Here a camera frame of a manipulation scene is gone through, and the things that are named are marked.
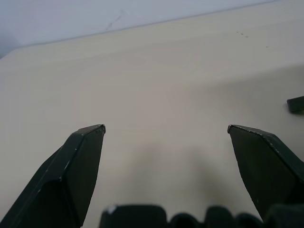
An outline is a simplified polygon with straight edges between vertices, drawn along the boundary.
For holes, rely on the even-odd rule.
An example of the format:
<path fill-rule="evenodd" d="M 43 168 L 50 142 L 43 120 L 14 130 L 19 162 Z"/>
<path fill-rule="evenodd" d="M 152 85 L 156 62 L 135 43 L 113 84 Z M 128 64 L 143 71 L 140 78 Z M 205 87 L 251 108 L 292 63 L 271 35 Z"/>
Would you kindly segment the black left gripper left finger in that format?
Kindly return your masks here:
<path fill-rule="evenodd" d="M 105 125 L 72 133 L 36 171 L 0 228 L 81 228 L 98 176 Z"/>

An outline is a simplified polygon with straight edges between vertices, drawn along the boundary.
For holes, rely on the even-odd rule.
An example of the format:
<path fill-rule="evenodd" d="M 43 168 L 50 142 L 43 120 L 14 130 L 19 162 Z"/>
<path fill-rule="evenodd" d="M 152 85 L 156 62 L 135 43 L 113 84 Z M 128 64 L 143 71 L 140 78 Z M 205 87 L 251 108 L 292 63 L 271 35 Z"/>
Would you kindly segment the dark object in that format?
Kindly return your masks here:
<path fill-rule="evenodd" d="M 304 96 L 287 99 L 287 106 L 291 113 L 304 111 Z"/>

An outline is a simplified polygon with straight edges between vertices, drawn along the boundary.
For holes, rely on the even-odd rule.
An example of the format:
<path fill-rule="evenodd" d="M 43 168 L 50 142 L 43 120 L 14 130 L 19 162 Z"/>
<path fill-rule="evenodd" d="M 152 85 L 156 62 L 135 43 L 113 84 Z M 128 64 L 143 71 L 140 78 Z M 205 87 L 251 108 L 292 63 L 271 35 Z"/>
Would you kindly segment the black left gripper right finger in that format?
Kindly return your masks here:
<path fill-rule="evenodd" d="M 304 162 L 272 133 L 230 125 L 228 134 L 264 224 L 304 224 Z"/>

